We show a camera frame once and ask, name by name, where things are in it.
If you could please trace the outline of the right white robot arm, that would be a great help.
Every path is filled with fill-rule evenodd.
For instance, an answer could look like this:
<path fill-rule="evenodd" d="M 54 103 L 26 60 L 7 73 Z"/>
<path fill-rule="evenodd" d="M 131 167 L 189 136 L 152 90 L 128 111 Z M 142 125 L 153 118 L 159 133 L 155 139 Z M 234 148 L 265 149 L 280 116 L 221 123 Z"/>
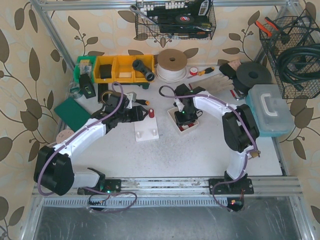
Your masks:
<path fill-rule="evenodd" d="M 190 89 L 186 84 L 175 89 L 163 85 L 158 92 L 162 97 L 174 99 L 175 106 L 178 107 L 174 112 L 174 120 L 178 127 L 195 123 L 200 111 L 220 119 L 225 143 L 230 148 L 230 162 L 226 173 L 234 182 L 244 177 L 249 155 L 259 151 L 256 140 L 260 136 L 253 113 L 247 104 L 229 104 L 203 87 Z"/>

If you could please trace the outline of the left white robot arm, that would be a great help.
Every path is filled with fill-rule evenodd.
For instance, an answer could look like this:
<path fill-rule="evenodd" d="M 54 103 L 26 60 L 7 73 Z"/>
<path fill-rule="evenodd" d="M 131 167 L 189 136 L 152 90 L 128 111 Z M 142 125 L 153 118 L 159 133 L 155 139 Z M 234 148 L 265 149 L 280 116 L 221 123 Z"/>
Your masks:
<path fill-rule="evenodd" d="M 132 100 L 122 89 L 119 92 L 107 91 L 106 94 L 108 100 L 73 135 L 39 150 L 33 179 L 41 195 L 63 196 L 70 189 L 96 188 L 102 181 L 102 173 L 90 167 L 77 166 L 76 159 L 119 123 L 140 122 L 149 114 L 141 105 L 131 106 Z"/>

